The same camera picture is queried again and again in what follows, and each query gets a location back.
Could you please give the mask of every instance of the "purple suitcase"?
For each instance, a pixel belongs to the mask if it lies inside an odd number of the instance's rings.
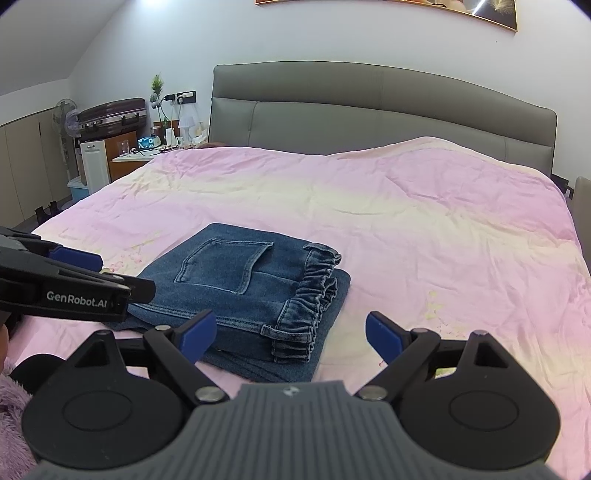
[[[80,140],[110,138],[139,130],[145,127],[147,117],[143,98],[128,98],[89,108],[78,115]]]

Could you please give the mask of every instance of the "denim jeans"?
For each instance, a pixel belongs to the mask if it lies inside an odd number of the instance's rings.
[[[337,285],[339,262],[326,245],[213,223],[146,267],[139,276],[156,283],[154,300],[131,304],[131,317],[111,326],[176,327],[212,309],[212,348],[265,362],[308,362],[315,345],[322,349],[326,335],[318,338],[318,326],[337,287],[346,293],[349,286]]]
[[[255,382],[295,383],[311,381],[320,360],[324,340],[326,340],[326,336],[343,306],[351,281],[349,274],[338,268],[333,271],[333,276],[339,288],[330,306],[322,314],[322,321],[316,331],[316,348],[312,350],[309,362],[289,364],[265,362],[256,358],[222,352],[215,348],[210,348],[205,352],[202,361]]]

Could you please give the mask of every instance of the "purple fuzzy blanket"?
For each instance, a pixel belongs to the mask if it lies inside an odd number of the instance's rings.
[[[0,480],[20,480],[35,460],[21,433],[21,417],[30,395],[8,374],[0,374]]]

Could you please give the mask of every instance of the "shoe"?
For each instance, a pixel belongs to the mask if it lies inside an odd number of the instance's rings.
[[[37,215],[37,223],[39,225],[44,224],[46,221],[48,221],[51,217],[45,212],[43,207],[39,207],[37,210],[35,210],[35,214]]]
[[[51,217],[55,217],[56,215],[59,215],[61,213],[61,210],[57,207],[57,202],[51,202],[49,204],[49,214]]]

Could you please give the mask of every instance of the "bed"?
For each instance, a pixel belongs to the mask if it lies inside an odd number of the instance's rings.
[[[331,245],[352,282],[315,380],[355,391],[384,367],[370,310],[446,338],[486,329],[559,407],[548,463],[576,480],[591,469],[591,294],[548,178],[556,125],[548,109],[411,70],[218,66],[210,141],[231,147],[158,155],[36,233],[130,275],[213,222]],[[28,317],[9,357],[67,356],[100,328]],[[199,368],[230,394],[243,381]]]

